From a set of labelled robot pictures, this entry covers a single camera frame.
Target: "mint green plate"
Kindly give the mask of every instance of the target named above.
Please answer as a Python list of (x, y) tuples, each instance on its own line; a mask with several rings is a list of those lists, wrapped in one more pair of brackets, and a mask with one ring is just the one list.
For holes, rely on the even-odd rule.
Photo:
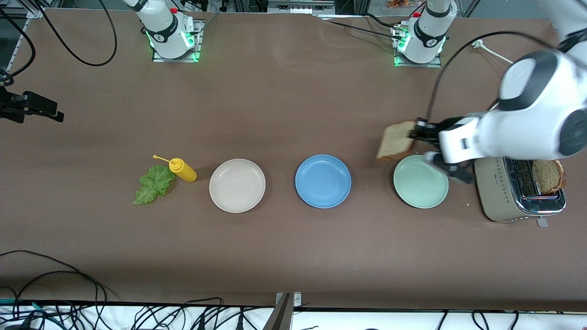
[(417, 208), (431, 208), (442, 203), (448, 194), (448, 177), (415, 154), (402, 159), (393, 172), (397, 194)]

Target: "yellow squeeze bottle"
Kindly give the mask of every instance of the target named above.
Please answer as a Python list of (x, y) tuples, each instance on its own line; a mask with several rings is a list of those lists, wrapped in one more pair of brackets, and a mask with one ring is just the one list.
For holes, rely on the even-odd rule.
[(181, 158), (173, 158), (172, 160), (167, 160), (155, 154), (153, 155), (153, 158), (168, 162), (169, 169), (177, 176), (182, 178), (184, 181), (194, 182), (195, 179), (198, 177), (198, 174), (196, 174), (194, 169), (192, 169), (188, 164), (186, 164)]

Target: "brown table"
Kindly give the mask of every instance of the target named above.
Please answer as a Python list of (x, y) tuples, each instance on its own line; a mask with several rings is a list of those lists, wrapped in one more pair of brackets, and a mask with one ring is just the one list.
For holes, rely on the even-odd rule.
[[(49, 15), (84, 59), (108, 57), (103, 12)], [(489, 221), (475, 186), (451, 183), (443, 204), (415, 209), (390, 186), (395, 164), (375, 154), (386, 125), (424, 115), (438, 70), (396, 68), (385, 38), (309, 15), (221, 14), (200, 63), (152, 63), (136, 15), (112, 17), (119, 50), (102, 68), (75, 61), (46, 22), (28, 29), (37, 58), (9, 90), (57, 101), (65, 121), (0, 121), (1, 251), (74, 264), (119, 301), (220, 295), (271, 305), (277, 291), (301, 291), (311, 307), (587, 308), (587, 153), (563, 161), (568, 206), (547, 229)], [(344, 21), (385, 32), (363, 18)], [(554, 40), (547, 21), (457, 19), (442, 57), (502, 29)], [(511, 59), (537, 49), (511, 36), (485, 44)], [(23, 43), (15, 65), (28, 55)], [(433, 119), (484, 110), (505, 68), (467, 50), (442, 82)], [(353, 178), (350, 196), (329, 210), (307, 206), (294, 188), (298, 165), (319, 153), (343, 160)], [(168, 196), (133, 205), (153, 154), (183, 158), (198, 181), (176, 180)], [(239, 157), (261, 166), (267, 190), (253, 210), (225, 213), (208, 181)], [(12, 255), (0, 260), (0, 283), (56, 269)], [(93, 299), (92, 291), (63, 275), (23, 298)]]

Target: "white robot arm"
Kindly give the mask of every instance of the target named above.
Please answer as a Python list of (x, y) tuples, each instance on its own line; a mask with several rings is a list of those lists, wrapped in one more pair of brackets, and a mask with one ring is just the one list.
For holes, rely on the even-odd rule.
[(145, 26), (151, 47), (162, 57), (174, 59), (194, 47), (190, 35), (193, 18), (170, 9), (165, 0), (123, 0)]
[(420, 17), (407, 20), (409, 37), (398, 51), (414, 63), (432, 61), (446, 40), (457, 10), (454, 0), (428, 0)]
[(440, 149), (427, 157), (451, 176), (471, 159), (561, 159), (587, 144), (587, 5), (537, 1), (558, 29), (562, 51), (532, 52), (514, 62), (492, 110), (439, 124), (421, 121), (411, 134)]

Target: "bread slice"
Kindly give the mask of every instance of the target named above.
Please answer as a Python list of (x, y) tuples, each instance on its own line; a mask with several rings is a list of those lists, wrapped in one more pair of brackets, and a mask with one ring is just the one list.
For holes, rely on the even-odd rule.
[(406, 120), (405, 122), (385, 127), (381, 145), (377, 152), (377, 160), (389, 161), (408, 156), (416, 143), (416, 140), (408, 137), (415, 125), (415, 120)]
[(558, 160), (533, 161), (532, 176), (543, 194), (554, 193), (566, 184), (565, 170)]

